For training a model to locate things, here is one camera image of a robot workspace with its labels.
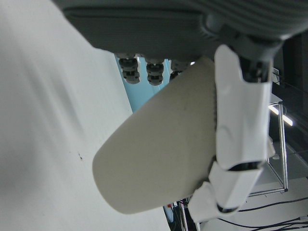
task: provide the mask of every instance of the white backdrop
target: white backdrop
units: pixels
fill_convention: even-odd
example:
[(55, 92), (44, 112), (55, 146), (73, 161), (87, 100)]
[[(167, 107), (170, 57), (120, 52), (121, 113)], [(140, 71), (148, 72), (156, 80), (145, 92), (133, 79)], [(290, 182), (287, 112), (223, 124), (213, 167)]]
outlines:
[(0, 230), (168, 230), (162, 209), (119, 214), (94, 184), (96, 151), (130, 114), (112, 54), (47, 0), (0, 0)]

